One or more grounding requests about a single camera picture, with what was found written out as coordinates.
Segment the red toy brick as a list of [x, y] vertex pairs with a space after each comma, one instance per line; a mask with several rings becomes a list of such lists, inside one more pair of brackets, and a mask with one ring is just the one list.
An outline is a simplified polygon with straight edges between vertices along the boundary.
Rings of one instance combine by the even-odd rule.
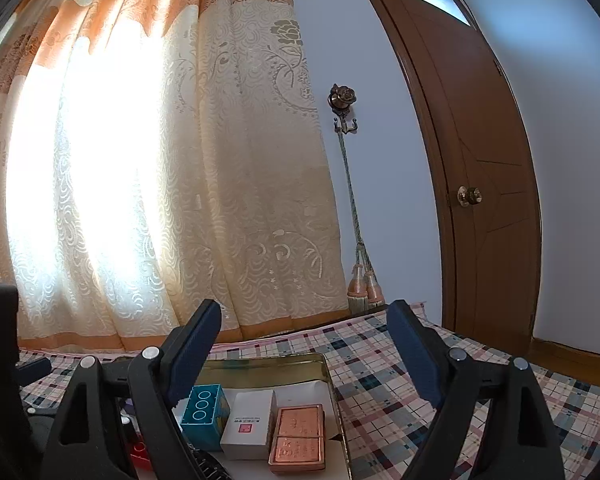
[[130, 459], [136, 469], [152, 471], [151, 461], [148, 455], [147, 446], [141, 437], [137, 437], [132, 442], [126, 444]]

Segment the curtain tieback hook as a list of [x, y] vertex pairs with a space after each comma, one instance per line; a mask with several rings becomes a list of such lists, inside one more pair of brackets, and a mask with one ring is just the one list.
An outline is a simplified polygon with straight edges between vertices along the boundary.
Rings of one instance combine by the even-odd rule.
[[356, 102], [355, 91], [347, 86], [333, 84], [327, 97], [327, 103], [335, 115], [334, 129], [336, 133], [348, 134], [358, 132], [358, 121], [355, 117], [348, 122], [351, 107]]

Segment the white small box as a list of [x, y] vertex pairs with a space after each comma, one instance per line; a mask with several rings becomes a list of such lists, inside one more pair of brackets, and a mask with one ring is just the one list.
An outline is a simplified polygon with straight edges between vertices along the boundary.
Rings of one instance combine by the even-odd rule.
[[237, 391], [230, 401], [221, 448], [229, 460], [267, 460], [275, 425], [273, 389]]

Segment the blue toy brick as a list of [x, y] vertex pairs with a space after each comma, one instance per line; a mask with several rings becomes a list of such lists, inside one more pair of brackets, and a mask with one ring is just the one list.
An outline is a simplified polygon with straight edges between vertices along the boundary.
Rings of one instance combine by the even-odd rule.
[[220, 384], [193, 386], [181, 417], [181, 430], [194, 448], [221, 452], [230, 404]]

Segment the cream lace curtain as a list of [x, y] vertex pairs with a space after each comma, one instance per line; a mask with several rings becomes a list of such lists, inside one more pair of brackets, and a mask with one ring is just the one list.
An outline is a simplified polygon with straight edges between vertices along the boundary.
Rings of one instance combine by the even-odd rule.
[[0, 32], [0, 283], [28, 349], [220, 341], [349, 310], [294, 0], [19, 0]]

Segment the gold tin tray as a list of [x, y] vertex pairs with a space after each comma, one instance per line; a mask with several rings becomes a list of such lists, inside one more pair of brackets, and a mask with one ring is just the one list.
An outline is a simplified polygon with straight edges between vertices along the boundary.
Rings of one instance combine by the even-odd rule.
[[282, 358], [209, 360], [198, 384], [219, 384], [227, 400], [247, 390], [273, 389], [276, 403], [283, 406], [322, 404], [325, 413], [326, 467], [302, 472], [298, 479], [349, 479], [351, 467], [342, 418], [324, 356], [297, 354]]

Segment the brass door knob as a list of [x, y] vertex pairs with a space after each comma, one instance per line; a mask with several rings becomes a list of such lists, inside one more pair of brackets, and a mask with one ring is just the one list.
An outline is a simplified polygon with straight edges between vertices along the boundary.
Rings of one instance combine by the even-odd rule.
[[460, 206], [462, 206], [463, 208], [477, 206], [483, 200], [480, 188], [476, 188], [475, 186], [464, 185], [458, 188], [456, 198]]

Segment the brown wooden door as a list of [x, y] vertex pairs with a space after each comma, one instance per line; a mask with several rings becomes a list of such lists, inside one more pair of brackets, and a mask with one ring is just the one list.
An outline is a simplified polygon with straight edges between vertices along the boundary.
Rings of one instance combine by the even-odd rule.
[[[440, 231], [442, 323], [523, 356], [541, 277], [538, 187], [512, 88], [464, 0], [370, 0], [414, 102]], [[463, 208], [460, 186], [482, 202]]]

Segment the copper embossed box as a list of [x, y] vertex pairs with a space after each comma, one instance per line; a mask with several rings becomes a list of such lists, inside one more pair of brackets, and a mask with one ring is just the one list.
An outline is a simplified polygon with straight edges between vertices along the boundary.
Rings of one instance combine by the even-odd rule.
[[268, 468], [273, 474], [303, 474], [326, 468], [322, 404], [283, 406], [277, 411]]

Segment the plaid bed sheet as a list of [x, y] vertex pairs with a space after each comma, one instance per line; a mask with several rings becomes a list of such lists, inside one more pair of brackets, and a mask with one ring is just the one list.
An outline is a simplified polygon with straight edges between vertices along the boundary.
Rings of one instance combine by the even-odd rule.
[[[397, 479], [406, 468], [434, 409], [419, 399], [388, 335], [383, 313], [314, 330], [218, 344], [212, 358], [277, 358], [321, 353], [336, 390], [355, 479]], [[556, 427], [565, 475], [583, 479], [600, 459], [600, 387], [536, 366]]]

